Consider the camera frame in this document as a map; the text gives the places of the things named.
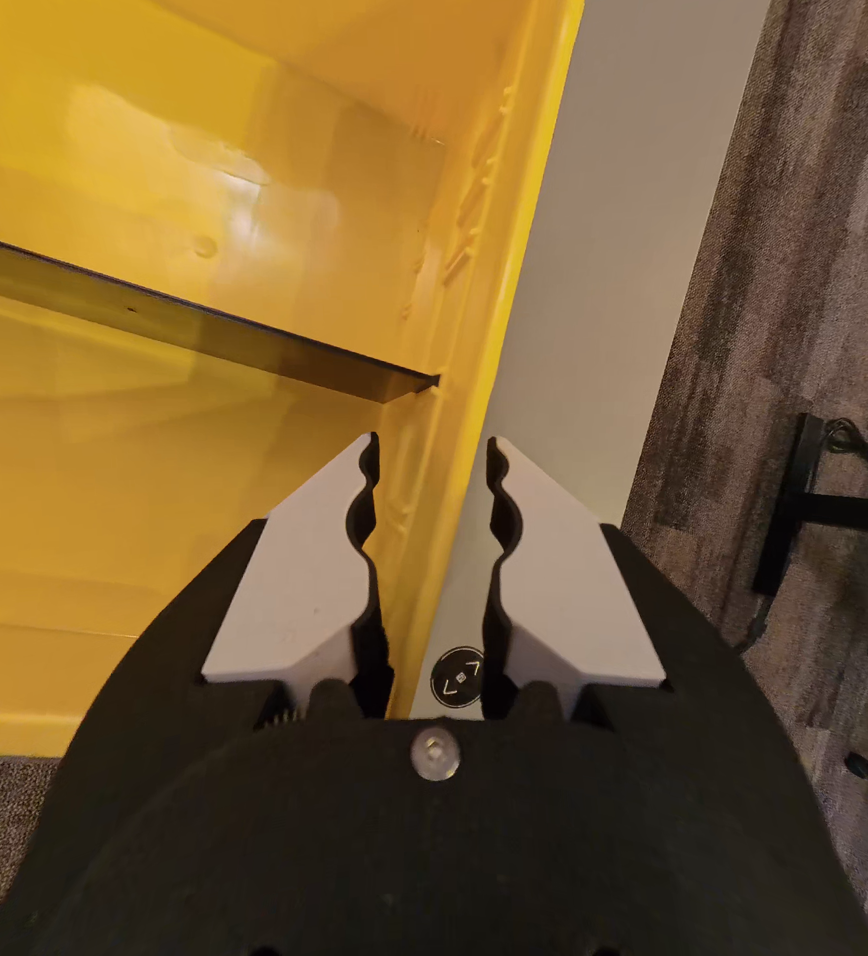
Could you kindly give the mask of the round black desk control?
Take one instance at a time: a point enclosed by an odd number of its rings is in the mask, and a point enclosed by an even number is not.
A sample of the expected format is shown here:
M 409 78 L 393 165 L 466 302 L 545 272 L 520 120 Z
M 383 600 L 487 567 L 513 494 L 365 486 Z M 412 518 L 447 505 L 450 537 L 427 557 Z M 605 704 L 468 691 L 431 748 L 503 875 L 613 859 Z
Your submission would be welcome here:
M 429 686 L 435 701 L 449 711 L 478 703 L 483 685 L 484 654 L 470 646 L 457 646 L 433 664 Z

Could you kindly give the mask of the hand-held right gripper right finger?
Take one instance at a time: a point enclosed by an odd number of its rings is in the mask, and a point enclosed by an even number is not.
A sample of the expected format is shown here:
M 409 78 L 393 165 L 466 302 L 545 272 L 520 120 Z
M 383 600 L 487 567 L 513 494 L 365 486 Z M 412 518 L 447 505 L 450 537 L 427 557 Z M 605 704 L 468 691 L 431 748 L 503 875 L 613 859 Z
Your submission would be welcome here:
M 503 437 L 487 446 L 489 529 L 501 548 L 483 622 L 483 715 L 502 719 L 528 684 L 571 717 L 586 687 L 666 679 L 601 521 Z

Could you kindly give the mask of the black desk foot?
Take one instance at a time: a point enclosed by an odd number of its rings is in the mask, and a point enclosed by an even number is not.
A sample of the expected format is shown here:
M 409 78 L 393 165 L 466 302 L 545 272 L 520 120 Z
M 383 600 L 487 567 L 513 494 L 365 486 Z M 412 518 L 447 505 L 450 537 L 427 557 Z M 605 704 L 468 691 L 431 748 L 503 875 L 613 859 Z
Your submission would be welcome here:
M 850 419 L 800 414 L 752 581 L 759 596 L 777 596 L 804 525 L 868 532 L 868 497 L 814 490 L 827 455 L 852 455 L 868 466 L 868 438 Z

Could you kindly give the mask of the yellow divided storage bin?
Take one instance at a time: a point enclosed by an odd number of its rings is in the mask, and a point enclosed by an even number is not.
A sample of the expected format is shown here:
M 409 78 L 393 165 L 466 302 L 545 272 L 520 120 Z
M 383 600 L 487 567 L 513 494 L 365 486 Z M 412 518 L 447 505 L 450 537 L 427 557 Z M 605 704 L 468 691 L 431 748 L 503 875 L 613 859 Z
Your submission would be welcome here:
M 251 519 L 380 438 L 405 718 L 583 2 L 0 2 L 0 241 L 440 375 L 376 403 L 0 296 L 0 755 L 62 755 Z

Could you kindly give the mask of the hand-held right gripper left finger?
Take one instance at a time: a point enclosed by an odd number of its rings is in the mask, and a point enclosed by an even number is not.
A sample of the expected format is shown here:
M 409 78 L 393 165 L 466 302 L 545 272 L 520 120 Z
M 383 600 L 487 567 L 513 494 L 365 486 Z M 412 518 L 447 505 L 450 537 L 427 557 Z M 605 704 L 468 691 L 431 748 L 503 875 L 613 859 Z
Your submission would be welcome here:
M 392 666 L 365 553 L 379 479 L 379 436 L 364 433 L 268 513 L 202 665 L 207 683 L 273 680 L 303 709 L 336 679 L 366 717 L 386 715 Z

